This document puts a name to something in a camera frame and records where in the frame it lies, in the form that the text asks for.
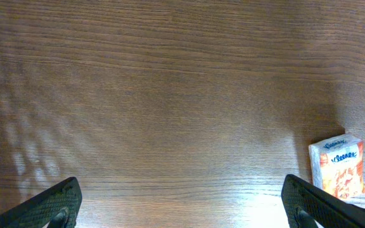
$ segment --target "kleenex logo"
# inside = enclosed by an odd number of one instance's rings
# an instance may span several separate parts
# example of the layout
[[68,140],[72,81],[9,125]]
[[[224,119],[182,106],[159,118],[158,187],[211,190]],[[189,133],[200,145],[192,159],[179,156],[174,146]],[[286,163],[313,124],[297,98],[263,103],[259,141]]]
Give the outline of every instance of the kleenex logo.
[[336,141],[333,143],[326,143],[323,147],[326,149],[330,149],[336,145],[345,144],[345,143],[347,143],[347,141],[343,139],[343,140],[339,140],[339,141]]
[[340,161],[343,161],[346,158],[355,158],[356,156],[357,156],[357,153],[356,152],[353,152],[353,153],[345,153],[342,156],[336,155],[331,161],[332,162],[340,162]]

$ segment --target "kleenex tissue pack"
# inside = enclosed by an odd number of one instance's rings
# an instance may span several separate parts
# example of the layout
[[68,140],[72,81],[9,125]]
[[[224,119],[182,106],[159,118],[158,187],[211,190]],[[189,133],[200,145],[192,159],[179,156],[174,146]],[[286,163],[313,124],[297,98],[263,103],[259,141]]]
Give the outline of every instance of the kleenex tissue pack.
[[364,193],[363,151],[364,142],[352,134],[309,145],[314,185],[343,200]]

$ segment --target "wooden table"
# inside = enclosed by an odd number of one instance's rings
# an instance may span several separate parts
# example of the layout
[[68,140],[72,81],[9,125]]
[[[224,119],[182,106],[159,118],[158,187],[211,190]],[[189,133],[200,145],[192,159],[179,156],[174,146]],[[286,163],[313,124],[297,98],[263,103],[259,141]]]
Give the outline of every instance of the wooden table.
[[0,213],[76,176],[77,227],[288,227],[344,132],[365,1],[0,0]]

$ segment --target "brown wooden surface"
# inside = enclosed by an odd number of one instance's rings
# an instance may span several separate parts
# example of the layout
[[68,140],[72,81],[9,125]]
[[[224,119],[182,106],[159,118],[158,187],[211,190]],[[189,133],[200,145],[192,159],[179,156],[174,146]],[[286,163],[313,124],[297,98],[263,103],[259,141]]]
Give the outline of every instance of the brown wooden surface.
[[0,0],[0,213],[76,176],[78,227],[288,227],[344,130],[365,1]]

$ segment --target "orange floral pattern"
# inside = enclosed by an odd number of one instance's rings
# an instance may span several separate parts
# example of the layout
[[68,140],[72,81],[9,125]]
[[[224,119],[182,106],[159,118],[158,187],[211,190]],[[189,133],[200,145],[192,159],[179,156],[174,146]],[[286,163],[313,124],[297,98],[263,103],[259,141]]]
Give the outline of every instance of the orange floral pattern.
[[359,157],[357,162],[336,165],[331,164],[327,154],[321,154],[321,170],[323,190],[334,197],[348,199],[365,193],[362,179],[362,155],[364,143],[359,142]]

